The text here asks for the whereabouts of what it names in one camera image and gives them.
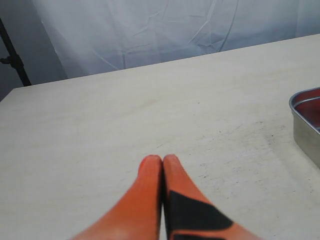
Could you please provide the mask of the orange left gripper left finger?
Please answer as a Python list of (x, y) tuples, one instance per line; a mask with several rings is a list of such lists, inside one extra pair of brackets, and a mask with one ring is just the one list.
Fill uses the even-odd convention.
[(74, 240), (158, 240), (162, 208), (163, 162), (158, 155), (141, 161), (123, 197)]

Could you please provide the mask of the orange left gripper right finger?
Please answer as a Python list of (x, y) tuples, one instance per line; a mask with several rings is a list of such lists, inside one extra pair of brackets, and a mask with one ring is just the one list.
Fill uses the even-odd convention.
[(251, 240), (253, 234), (216, 208), (174, 154), (163, 159), (168, 240)]

